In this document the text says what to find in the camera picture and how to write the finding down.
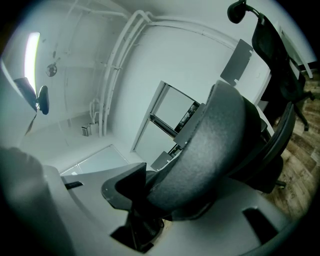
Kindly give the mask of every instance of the ceiling light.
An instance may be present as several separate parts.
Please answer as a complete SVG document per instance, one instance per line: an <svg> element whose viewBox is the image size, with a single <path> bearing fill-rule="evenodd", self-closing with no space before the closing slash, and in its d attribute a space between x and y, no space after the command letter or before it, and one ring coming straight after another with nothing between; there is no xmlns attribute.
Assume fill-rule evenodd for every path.
<svg viewBox="0 0 320 256"><path fill-rule="evenodd" d="M39 37L40 37L39 32L32 32L29 35L28 41L26 43L25 55L24 55L24 76L28 79L35 94L37 94L35 66L36 66L36 55L37 55Z"/></svg>

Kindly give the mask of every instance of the pipe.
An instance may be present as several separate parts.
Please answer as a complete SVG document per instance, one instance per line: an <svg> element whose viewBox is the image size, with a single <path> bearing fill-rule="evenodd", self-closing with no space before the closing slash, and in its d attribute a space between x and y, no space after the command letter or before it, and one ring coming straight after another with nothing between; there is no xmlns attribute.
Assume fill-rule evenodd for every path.
<svg viewBox="0 0 320 256"><path fill-rule="evenodd" d="M84 14L83 12L81 12L81 13L79 14L78 19L77 19L77 21L76 21L76 24L75 24L75 26L74 26L74 29L72 30L72 36L70 37L70 41L69 41L69 44L68 44L68 48L67 48L67 50L66 50L66 53L67 53L68 55L71 54L71 50L70 50L71 43L72 43L73 40L74 40L74 36L75 36L76 30L77 30L77 28L78 28L79 22L80 22L83 14Z"/></svg>
<svg viewBox="0 0 320 256"><path fill-rule="evenodd" d="M91 118L91 123L95 124L96 123L96 114L99 113L99 111L95 111L95 103L100 103L99 99L94 98L90 104L89 104L89 115Z"/></svg>
<svg viewBox="0 0 320 256"><path fill-rule="evenodd" d="M63 96L64 96L64 106L65 111L69 113L68 101L67 101L67 86L68 86L68 75L67 75L68 67L64 69L64 79L63 79Z"/></svg>
<svg viewBox="0 0 320 256"><path fill-rule="evenodd" d="M150 18L142 11L142 10L137 10L134 12L134 14L130 17L130 19L128 20L128 22L125 24L123 30L121 31L113 49L112 52L109 56L108 62L107 62L107 67L105 70L105 75L104 75L104 83L103 83L103 87L102 87L102 92L101 92L101 97L100 97L100 109L99 109L99 137L102 136L102 115L103 115L103 103L105 102L105 94L106 94L106 89L107 89L107 83L108 83L108 79L109 79L109 75L111 72L111 66L114 62L114 59L116 57L116 53L120 47L120 44L122 43L128 29L130 28L130 26L133 24L135 18L141 15L145 21L147 21L148 23L151 22Z"/></svg>
<svg viewBox="0 0 320 256"><path fill-rule="evenodd" d="M61 23L61 26L60 26L60 30L59 30L59 33L56 37L56 43L54 45L54 50L53 50L53 58L55 59L56 58L56 53L57 53L57 49L58 49L58 44L59 44L59 39L62 35L62 32L63 32L63 29L64 29L64 24L66 23L66 21L68 20L69 18L69 15L70 13L72 12L72 10L75 8L76 4L78 3L79 0L75 0L74 3L71 5L68 13L66 14L66 16L64 17L64 20L63 22Z"/></svg>
<svg viewBox="0 0 320 256"><path fill-rule="evenodd" d="M225 47L231 49L231 50L235 50L236 46L233 44L229 44L226 41L217 39L215 36L213 36L210 32L205 31L204 29L197 29L197 28L191 28L188 25L185 24L177 24L175 22L166 22L166 21L161 21L161 22L151 22L149 23L149 25L151 26L162 26L162 27L169 27L169 28L176 28L176 29L182 29L182 30L186 30L186 31L190 31L193 33L197 33L199 35L205 36L207 38L210 38L216 42L218 42L219 44L224 45Z"/></svg>
<svg viewBox="0 0 320 256"><path fill-rule="evenodd" d="M101 36L101 38L100 38L100 40L99 40L99 42L98 42L98 48L97 48L97 50L96 50L96 52L95 52L95 55L94 55L94 59L95 59L95 60L96 60L97 57L99 56L102 39L103 39L103 37ZM95 82L96 66L97 66L97 64L94 63L94 68L93 68L93 73L92 73L92 83L91 83L91 87L92 87L92 88L94 87L94 82ZM102 69L102 71L101 71L101 76L100 76L100 79L99 79L99 83L100 83L100 81L101 81L102 73L103 73L103 69ZM93 123L93 124L95 123L95 122L93 121L93 116L92 116L92 113L95 112L95 105L93 105L93 104L95 103L95 101L97 101L97 102L99 103L99 100L97 99L97 97L98 97L98 91L99 91L99 86L98 86L98 88L97 88L96 93L94 93L94 94L95 94L95 98L93 98L93 100L90 102L90 105L89 105L90 117L91 117L91 120L92 120L92 123Z"/></svg>
<svg viewBox="0 0 320 256"><path fill-rule="evenodd" d="M62 1L55 1L55 3L59 3L59 4L63 4L63 5L69 5L68 3L66 2L62 2ZM87 8L87 7L84 7L84 6L81 6L81 5L75 5L74 6L75 9L79 9L79 10L83 10L83 11L87 11L87 12L90 12L90 13L93 13L93 14L106 14L106 15L112 15L112 16L118 16L118 17L122 17L126 20L128 20L128 16L122 12L117 12L117 11L109 11L109 10L93 10L93 9L90 9L90 8Z"/></svg>
<svg viewBox="0 0 320 256"><path fill-rule="evenodd" d="M99 52L100 52L100 49L101 49L101 44L102 44L102 42L103 42L103 39L104 39L104 36L102 35L101 36L101 39L100 39L100 41L99 41L99 43L98 43L98 52L96 53L96 55L95 55L95 57L94 57L94 59L97 61L97 58L99 57ZM104 70L105 70L105 67L106 66L103 66L102 67L102 69L101 69L101 73L100 73L100 76L99 76L99 81L98 81L98 84L97 84L97 88L96 88L96 90L95 90L95 97L97 98L98 97L98 95L99 95L99 90L100 90L100 84L101 84L101 79L102 79L102 77L103 77L103 73L104 73Z"/></svg>
<svg viewBox="0 0 320 256"><path fill-rule="evenodd" d="M60 130L60 132L61 132L61 134L62 134L62 137L63 137L66 145L67 145L68 147L70 147L70 145L69 145L69 143L68 143L68 141L67 141L67 137L66 137L64 131L63 131L62 128L61 128L60 121L58 121L58 127L59 127L59 130Z"/></svg>
<svg viewBox="0 0 320 256"><path fill-rule="evenodd" d="M202 26L204 28L210 29L218 34L220 34L222 36L222 38L225 38L227 41L230 41L232 45L230 45L231 47L233 47L233 50L236 48L236 45L238 43L238 41L236 39L234 39L233 37L219 31L218 29L209 26L207 23L204 22L200 22L191 18L183 18L183 17L174 17L174 16L154 16L150 11L147 11L145 13L147 16L149 16L150 18L154 19L154 20L158 20L158 21L175 21L175 22L184 22L184 23L189 23L189 24L196 24L199 26Z"/></svg>
<svg viewBox="0 0 320 256"><path fill-rule="evenodd" d="M123 47L121 49L121 52L118 56L118 60L116 62L116 66L118 67L122 67L122 64L124 62L124 58L125 56L127 56L130 48L132 47L132 44L134 42L134 40L138 37L138 34L136 34L136 32L138 31L139 27L142 25L142 23L144 22L144 18L140 18L140 20L134 25L133 29L131 30L129 36L127 37L125 43L123 44ZM107 94L107 98L106 98L106 108L104 110L104 122L103 122L103 134L106 135L107 134L107 119L108 119L108 115L110 112L110 106L111 106L111 101L112 101L112 96L114 94L114 90L115 90L115 86L116 86L116 82L118 79L118 75L119 75L119 71L120 69L116 69L113 74L112 74L112 78L111 81L109 83L109 88L108 88L108 94Z"/></svg>

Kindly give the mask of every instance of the headrest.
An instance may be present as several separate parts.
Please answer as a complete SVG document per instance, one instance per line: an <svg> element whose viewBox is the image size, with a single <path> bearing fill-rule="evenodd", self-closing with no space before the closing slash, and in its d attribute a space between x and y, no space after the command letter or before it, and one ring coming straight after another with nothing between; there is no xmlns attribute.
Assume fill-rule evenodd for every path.
<svg viewBox="0 0 320 256"><path fill-rule="evenodd" d="M147 181L146 200L172 213L206 196L261 133L256 107L220 80L177 161Z"/></svg>
<svg viewBox="0 0 320 256"><path fill-rule="evenodd" d="M227 14L232 23L240 23L246 15L246 0L240 0L231 4L228 8Z"/></svg>

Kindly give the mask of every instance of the wooden floor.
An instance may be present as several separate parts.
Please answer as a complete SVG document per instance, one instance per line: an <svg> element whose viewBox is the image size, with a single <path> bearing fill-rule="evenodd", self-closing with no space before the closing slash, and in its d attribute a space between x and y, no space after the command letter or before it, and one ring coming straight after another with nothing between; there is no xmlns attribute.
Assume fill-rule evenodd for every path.
<svg viewBox="0 0 320 256"><path fill-rule="evenodd" d="M320 74L315 70L313 76L313 79L305 76L304 90L313 92L316 99L301 103L309 131L304 131L303 123L296 118L291 139L281 155L284 166L279 180L287 186L275 187L271 194L264 194L293 220L307 212L320 181Z"/></svg>

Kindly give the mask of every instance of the window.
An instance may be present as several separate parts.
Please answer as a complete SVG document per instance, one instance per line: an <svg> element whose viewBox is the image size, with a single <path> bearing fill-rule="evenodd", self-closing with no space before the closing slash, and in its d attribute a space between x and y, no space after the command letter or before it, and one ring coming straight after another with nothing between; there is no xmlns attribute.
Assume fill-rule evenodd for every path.
<svg viewBox="0 0 320 256"><path fill-rule="evenodd" d="M134 151L156 171L182 149L175 138L198 110L200 104L174 87L164 84L144 126Z"/></svg>

